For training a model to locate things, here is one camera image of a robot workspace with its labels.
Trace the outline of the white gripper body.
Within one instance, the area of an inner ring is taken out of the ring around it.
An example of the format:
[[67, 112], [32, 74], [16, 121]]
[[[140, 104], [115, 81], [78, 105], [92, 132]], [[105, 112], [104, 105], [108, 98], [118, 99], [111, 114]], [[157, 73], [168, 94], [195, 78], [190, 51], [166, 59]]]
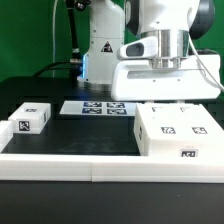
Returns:
[[111, 86], [116, 101], [215, 99], [220, 92], [195, 55], [183, 60], [178, 69], [154, 69], [149, 60], [122, 61]]

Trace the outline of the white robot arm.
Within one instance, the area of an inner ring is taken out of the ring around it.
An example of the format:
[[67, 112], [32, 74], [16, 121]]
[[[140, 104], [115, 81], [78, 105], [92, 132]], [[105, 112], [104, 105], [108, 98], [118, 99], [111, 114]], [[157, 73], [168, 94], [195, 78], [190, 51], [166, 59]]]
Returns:
[[90, 46], [79, 83], [115, 101], [213, 99], [220, 56], [199, 54], [192, 41], [212, 25], [212, 0], [95, 0]]

